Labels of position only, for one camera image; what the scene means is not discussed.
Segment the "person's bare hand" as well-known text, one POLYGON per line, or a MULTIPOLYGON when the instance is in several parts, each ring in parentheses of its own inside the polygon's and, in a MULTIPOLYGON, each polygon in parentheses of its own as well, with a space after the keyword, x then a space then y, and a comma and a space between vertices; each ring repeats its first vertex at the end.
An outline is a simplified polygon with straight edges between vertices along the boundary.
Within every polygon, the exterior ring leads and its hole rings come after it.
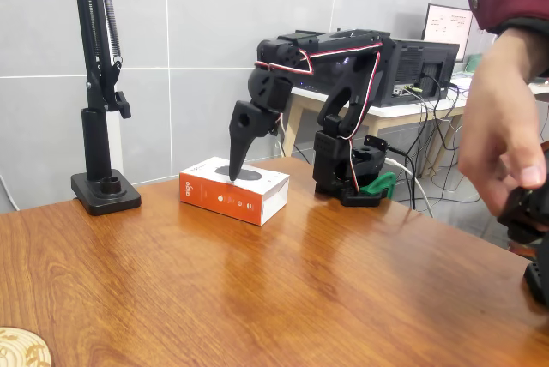
POLYGON ((463 115, 458 167, 498 216, 516 187, 546 181, 540 122, 529 83, 548 68, 548 38, 506 30, 474 72, 463 115))

